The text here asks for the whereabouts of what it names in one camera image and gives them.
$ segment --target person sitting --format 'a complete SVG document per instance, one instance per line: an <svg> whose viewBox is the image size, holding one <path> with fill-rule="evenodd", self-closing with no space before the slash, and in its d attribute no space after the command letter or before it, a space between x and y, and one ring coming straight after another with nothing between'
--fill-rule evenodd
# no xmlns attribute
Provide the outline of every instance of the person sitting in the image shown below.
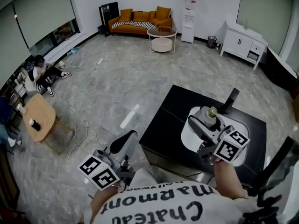
<svg viewBox="0 0 299 224"><path fill-rule="evenodd" d="M71 76L70 72L62 72L61 70L54 67L54 63L50 63L49 61L45 61L42 55L37 55L35 57L34 68L33 68L33 78L34 81L38 84L46 88L51 97L54 96L54 91L50 87L51 75L56 75L65 79Z"/></svg>

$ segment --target striped blanket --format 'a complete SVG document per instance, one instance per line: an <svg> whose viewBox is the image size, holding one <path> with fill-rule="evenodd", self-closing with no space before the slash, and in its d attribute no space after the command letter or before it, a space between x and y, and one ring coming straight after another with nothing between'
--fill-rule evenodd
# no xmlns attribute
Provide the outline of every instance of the striped blanket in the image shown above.
<svg viewBox="0 0 299 224"><path fill-rule="evenodd" d="M123 22L116 22L115 24L112 25L112 29L115 29L118 26L121 25L133 25L135 27L143 27L146 29L154 28L156 27L154 24L150 22L141 22L141 21L123 21Z"/></svg>

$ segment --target window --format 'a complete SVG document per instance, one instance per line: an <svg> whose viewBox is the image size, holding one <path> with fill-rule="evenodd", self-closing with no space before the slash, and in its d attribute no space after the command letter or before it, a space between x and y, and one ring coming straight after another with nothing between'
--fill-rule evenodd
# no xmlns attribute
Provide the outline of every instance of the window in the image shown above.
<svg viewBox="0 0 299 224"><path fill-rule="evenodd" d="M73 19L58 27L57 29L46 35L43 39L39 40L29 49L29 51L33 56L36 56L38 54L44 56L78 31L79 28L77 26L76 19Z"/></svg>

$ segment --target cabinet drawer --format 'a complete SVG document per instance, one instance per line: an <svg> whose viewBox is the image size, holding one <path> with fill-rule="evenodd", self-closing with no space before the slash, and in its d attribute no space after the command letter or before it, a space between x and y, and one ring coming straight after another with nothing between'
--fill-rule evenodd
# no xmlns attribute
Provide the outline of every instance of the cabinet drawer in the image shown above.
<svg viewBox="0 0 299 224"><path fill-rule="evenodd" d="M263 48L256 45L255 43L252 43L250 50L259 55L263 53Z"/></svg>

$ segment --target orange sofa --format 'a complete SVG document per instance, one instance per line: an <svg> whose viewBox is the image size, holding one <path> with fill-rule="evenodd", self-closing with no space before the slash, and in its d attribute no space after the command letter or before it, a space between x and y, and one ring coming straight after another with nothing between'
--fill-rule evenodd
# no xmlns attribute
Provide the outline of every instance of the orange sofa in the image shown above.
<svg viewBox="0 0 299 224"><path fill-rule="evenodd" d="M157 27L170 27L170 28L172 27L170 8L157 7L157 11L151 11L151 12L133 12L131 10L130 16L128 15L129 10L131 9L121 10L121 15L119 17L113 18L108 22L110 32L112 34L131 33L131 34L147 35L146 28L136 27L133 25L121 25L121 26L117 26L115 29L112 29L113 24L115 24L118 21L143 21L143 22L149 21L155 24ZM148 18L144 18L143 14L147 14L147 13L149 13Z"/></svg>

